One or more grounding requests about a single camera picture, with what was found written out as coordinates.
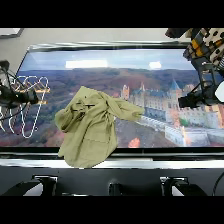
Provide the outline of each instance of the building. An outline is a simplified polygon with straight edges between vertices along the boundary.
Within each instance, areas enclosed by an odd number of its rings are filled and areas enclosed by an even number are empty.
[[[135,105],[145,108],[144,116],[181,126],[197,126],[220,129],[224,128],[224,106],[201,106],[190,109],[179,108],[178,98],[186,96],[194,88],[188,84],[181,89],[175,80],[169,91],[146,89],[141,83],[139,89],[130,93],[124,85],[121,97]]]

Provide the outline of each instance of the cable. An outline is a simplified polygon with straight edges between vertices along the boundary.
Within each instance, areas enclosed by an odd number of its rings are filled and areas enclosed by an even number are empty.
[[[7,79],[8,79],[8,82],[9,82],[9,77],[8,77],[8,76],[11,76],[11,77],[13,77],[15,80],[17,80],[17,81],[18,81],[18,82],[25,88],[25,86],[23,85],[23,83],[20,82],[20,80],[19,80],[15,75],[11,75],[10,73],[8,73],[6,70],[3,70],[3,69],[2,69],[2,71],[5,72],[6,77],[7,77]],[[3,121],[3,120],[5,120],[5,119],[10,119],[10,118],[14,117],[15,115],[21,113],[23,110],[25,110],[25,108],[27,107],[27,104],[28,104],[28,103],[26,103],[25,106],[24,106],[20,111],[18,111],[17,113],[15,113],[15,114],[13,114],[13,115],[11,115],[11,116],[4,117],[4,118],[0,119],[0,122]]]
[[[212,196],[215,196],[216,188],[218,186],[219,181],[223,178],[224,172],[219,176],[219,178],[216,180],[215,185],[213,187]]]

